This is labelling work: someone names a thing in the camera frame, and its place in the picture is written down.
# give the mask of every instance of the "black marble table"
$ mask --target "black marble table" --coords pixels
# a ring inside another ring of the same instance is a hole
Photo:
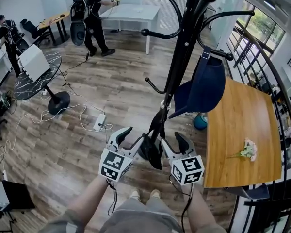
[[[47,84],[54,78],[62,63],[60,53],[48,52],[45,54],[45,58],[48,61],[49,70],[42,74],[36,81],[33,81],[24,71],[22,71],[14,85],[14,96],[20,101],[27,100],[42,89],[46,89],[51,96],[51,100],[48,103],[48,111],[52,115],[57,115],[62,113],[65,108],[69,106],[70,95],[67,92],[54,94],[47,86]]]

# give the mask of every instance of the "black coat rack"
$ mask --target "black coat rack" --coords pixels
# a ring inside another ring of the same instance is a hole
[[[165,89],[160,91],[149,78],[146,78],[152,88],[160,93],[165,94],[164,101],[161,103],[159,112],[155,115],[149,133],[152,133],[151,137],[145,139],[142,144],[139,154],[144,159],[149,160],[152,166],[156,169],[161,170],[161,156],[162,148],[156,144],[158,136],[165,138],[165,121],[167,120],[167,115],[170,108],[171,99],[180,86],[183,79],[185,70],[189,63],[190,57],[192,55],[196,41],[204,48],[205,44],[202,42],[200,33],[201,31],[212,21],[227,16],[235,15],[251,15],[254,16],[254,11],[233,11],[233,12],[222,12],[215,14],[208,19],[204,20],[204,13],[208,5],[216,0],[187,0],[184,14],[182,16],[181,11],[174,0],[169,0],[176,11],[179,29],[170,34],[164,35],[161,33],[152,32],[149,29],[142,29],[141,34],[143,36],[153,36],[161,39],[171,39],[178,37],[174,56],[170,66],[169,74],[167,77]],[[233,60],[232,53],[225,53],[220,50],[212,49],[210,51],[212,54],[226,58],[227,60]]]

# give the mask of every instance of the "flower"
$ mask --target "flower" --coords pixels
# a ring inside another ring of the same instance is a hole
[[[258,154],[257,145],[253,141],[251,141],[250,139],[246,138],[245,142],[244,142],[243,150],[238,154],[230,156],[229,158],[245,157],[245,158],[250,158],[250,161],[253,162],[256,160],[257,154]]]

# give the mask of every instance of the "person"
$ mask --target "person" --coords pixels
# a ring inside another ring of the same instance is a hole
[[[88,0],[88,3],[92,10],[89,17],[84,21],[86,24],[86,35],[84,43],[87,49],[90,51],[90,56],[94,56],[97,51],[97,48],[93,46],[92,35],[101,48],[101,56],[105,57],[115,53],[115,49],[109,49],[106,45],[106,40],[102,29],[102,21],[99,17],[98,11],[101,8],[101,5],[114,7],[116,6],[116,2],[107,0]]]
[[[97,176],[86,190],[72,201],[66,212],[48,223],[39,233],[82,233],[93,217],[108,183],[102,176]],[[190,193],[191,187],[182,187],[184,193]],[[203,200],[197,186],[187,210],[193,233],[226,233],[217,225],[210,209]],[[161,200],[158,190],[152,191],[146,205],[140,202],[138,190],[133,190],[130,198],[124,202],[109,220],[102,226],[100,233],[181,233],[172,210]]]
[[[9,60],[12,64],[16,77],[18,78],[18,76],[20,75],[20,69],[18,66],[16,55],[20,56],[21,52],[17,50],[15,44],[10,43],[8,41],[8,27],[11,27],[12,25],[15,25],[15,22],[13,20],[6,20],[4,15],[0,15],[0,26],[1,26],[0,27],[0,49],[2,48],[3,44],[5,44],[6,52],[8,54]]]

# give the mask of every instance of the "sneaker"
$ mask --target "sneaker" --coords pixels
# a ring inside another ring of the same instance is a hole
[[[161,192],[159,190],[153,190],[151,192],[150,197],[160,199],[161,198]]]
[[[115,49],[108,49],[107,51],[102,52],[101,56],[106,57],[106,56],[108,56],[110,54],[114,54],[114,53],[115,53]]]
[[[97,48],[93,47],[93,51],[89,51],[89,56],[93,57],[97,52]]]
[[[133,189],[133,191],[130,194],[130,198],[132,199],[136,199],[138,201],[140,201],[140,193],[138,189]]]

